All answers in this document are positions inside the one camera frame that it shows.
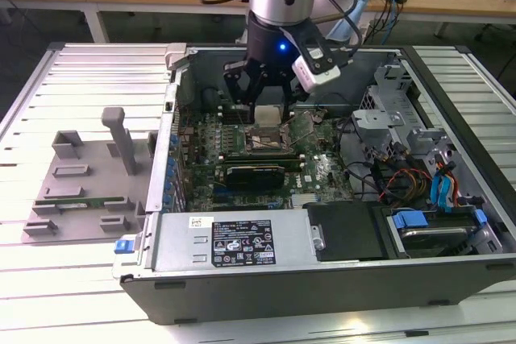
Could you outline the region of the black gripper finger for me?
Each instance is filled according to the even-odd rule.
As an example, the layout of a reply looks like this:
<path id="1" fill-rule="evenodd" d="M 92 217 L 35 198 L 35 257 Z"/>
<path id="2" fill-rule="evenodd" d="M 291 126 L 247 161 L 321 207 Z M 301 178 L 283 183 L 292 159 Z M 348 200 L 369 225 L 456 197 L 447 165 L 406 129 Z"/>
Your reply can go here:
<path id="1" fill-rule="evenodd" d="M 248 122 L 255 122 L 256 101 L 266 78 L 266 67 L 255 60 L 229 62 L 223 66 L 223 78 L 233 102 L 248 108 Z"/>
<path id="2" fill-rule="evenodd" d="M 310 94 L 307 93 L 292 72 L 270 72 L 267 86 L 279 86 L 283 93 L 282 118 L 289 118 L 291 105 L 305 102 Z"/>

